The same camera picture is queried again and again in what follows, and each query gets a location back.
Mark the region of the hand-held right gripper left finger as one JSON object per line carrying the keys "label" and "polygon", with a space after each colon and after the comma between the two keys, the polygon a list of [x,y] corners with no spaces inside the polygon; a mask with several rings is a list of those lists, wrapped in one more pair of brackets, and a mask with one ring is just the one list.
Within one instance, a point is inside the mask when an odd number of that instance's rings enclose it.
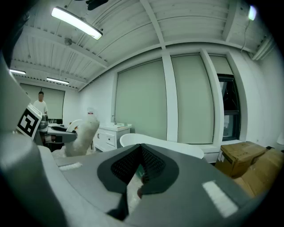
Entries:
{"label": "hand-held right gripper left finger", "polygon": [[54,159],[44,146],[38,146],[48,183],[63,210],[66,227],[141,227],[118,220],[108,211],[117,208],[121,194],[108,191],[97,175],[105,160],[127,147],[78,157]]}

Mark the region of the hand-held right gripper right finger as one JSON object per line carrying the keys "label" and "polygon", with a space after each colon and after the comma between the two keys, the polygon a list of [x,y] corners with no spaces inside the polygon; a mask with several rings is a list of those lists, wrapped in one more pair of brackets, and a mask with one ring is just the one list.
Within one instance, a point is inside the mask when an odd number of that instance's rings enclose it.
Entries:
{"label": "hand-held right gripper right finger", "polygon": [[163,193],[143,195],[125,219],[134,227],[242,227],[263,201],[203,159],[162,147],[179,174]]}

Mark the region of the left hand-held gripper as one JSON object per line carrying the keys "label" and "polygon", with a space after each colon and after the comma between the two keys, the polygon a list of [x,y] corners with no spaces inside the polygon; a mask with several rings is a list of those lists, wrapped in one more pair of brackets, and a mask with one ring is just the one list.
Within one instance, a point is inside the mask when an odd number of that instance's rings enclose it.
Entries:
{"label": "left hand-held gripper", "polygon": [[[34,140],[37,133],[42,129],[44,132],[46,132],[47,127],[48,127],[48,116],[46,114],[42,114],[31,103],[29,103],[16,129],[20,131],[23,135],[28,136],[32,140]],[[51,128],[56,131],[67,130],[67,128],[64,128],[62,126],[52,126]],[[50,133],[45,136],[45,142],[69,143],[73,142],[76,138],[77,138],[77,133],[74,132]]]}

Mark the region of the white fluffy duster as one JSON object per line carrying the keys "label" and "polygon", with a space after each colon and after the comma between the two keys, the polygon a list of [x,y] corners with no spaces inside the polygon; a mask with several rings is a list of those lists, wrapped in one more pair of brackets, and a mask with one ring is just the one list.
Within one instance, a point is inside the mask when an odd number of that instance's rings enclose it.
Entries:
{"label": "white fluffy duster", "polygon": [[70,143],[65,144],[65,154],[67,157],[84,156],[95,137],[99,128],[99,120],[95,115],[88,115],[79,125],[77,138]]}

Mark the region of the white bathtub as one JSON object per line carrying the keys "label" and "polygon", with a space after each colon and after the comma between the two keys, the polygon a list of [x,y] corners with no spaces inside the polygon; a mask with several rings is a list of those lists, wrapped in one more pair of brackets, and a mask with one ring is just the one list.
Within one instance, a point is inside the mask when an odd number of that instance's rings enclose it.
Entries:
{"label": "white bathtub", "polygon": [[194,145],[165,141],[138,133],[125,134],[120,137],[119,141],[122,147],[135,144],[149,144],[190,155],[199,159],[203,159],[205,156],[202,149]]}

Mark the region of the pale green roller blind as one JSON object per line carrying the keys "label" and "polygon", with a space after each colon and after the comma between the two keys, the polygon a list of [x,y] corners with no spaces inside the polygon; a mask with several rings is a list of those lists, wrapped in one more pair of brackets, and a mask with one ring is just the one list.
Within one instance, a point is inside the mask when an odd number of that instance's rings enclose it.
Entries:
{"label": "pale green roller blind", "polygon": [[43,92],[43,101],[46,103],[46,110],[49,119],[62,119],[63,118],[63,102],[65,92],[61,90],[50,89],[46,87],[20,84],[28,96],[31,98],[31,104],[37,107],[39,104],[38,94]]}
{"label": "pale green roller blind", "polygon": [[166,139],[166,83],[162,60],[118,73],[115,116],[131,133]]}
{"label": "pale green roller blind", "polygon": [[173,57],[177,107],[177,141],[185,144],[211,144],[214,106],[208,74],[200,55]]}

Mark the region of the white vanity cabinet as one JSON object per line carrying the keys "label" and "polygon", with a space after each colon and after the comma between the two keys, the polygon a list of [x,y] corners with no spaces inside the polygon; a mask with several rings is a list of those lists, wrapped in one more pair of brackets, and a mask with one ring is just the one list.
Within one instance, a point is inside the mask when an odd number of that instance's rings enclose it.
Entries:
{"label": "white vanity cabinet", "polygon": [[108,152],[114,149],[121,148],[120,137],[130,133],[131,124],[124,123],[107,123],[101,125],[93,139],[93,145],[96,150]]}

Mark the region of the plain brown cardboard box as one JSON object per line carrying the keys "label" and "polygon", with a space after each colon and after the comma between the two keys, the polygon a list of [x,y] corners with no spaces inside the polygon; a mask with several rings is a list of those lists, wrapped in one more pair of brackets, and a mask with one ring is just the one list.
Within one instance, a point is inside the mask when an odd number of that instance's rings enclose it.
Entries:
{"label": "plain brown cardboard box", "polygon": [[250,141],[222,145],[215,168],[235,179],[242,176],[266,151],[265,147]]}

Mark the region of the taped cardboard box with label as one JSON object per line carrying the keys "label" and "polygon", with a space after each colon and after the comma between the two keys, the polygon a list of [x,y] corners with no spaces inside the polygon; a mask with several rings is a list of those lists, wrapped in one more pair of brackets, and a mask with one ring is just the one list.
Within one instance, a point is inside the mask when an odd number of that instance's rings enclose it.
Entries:
{"label": "taped cardboard box with label", "polygon": [[253,198],[270,190],[283,165],[284,153],[270,149],[234,182]]}

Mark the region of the dark framed window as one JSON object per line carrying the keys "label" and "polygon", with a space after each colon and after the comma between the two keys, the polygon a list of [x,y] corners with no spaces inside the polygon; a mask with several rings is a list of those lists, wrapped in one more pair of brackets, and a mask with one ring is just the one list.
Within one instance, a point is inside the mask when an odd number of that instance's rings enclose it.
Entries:
{"label": "dark framed window", "polygon": [[217,74],[217,76],[224,105],[223,141],[239,140],[241,106],[235,78],[229,74]]}

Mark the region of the short pale roller blind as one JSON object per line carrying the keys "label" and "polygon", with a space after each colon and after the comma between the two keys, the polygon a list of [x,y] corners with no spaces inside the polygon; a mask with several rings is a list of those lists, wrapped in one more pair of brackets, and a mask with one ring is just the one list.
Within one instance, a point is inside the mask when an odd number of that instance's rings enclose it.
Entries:
{"label": "short pale roller blind", "polygon": [[225,56],[210,55],[217,74],[233,75],[229,62]]}

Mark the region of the white ceiling pipes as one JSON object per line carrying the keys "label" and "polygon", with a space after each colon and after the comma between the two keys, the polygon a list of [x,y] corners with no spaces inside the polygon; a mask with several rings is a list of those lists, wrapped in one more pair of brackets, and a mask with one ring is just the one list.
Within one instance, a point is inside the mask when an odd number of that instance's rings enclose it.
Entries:
{"label": "white ceiling pipes", "polygon": [[257,52],[251,57],[252,60],[263,59],[275,46],[275,40],[272,35],[269,35],[258,48]]}

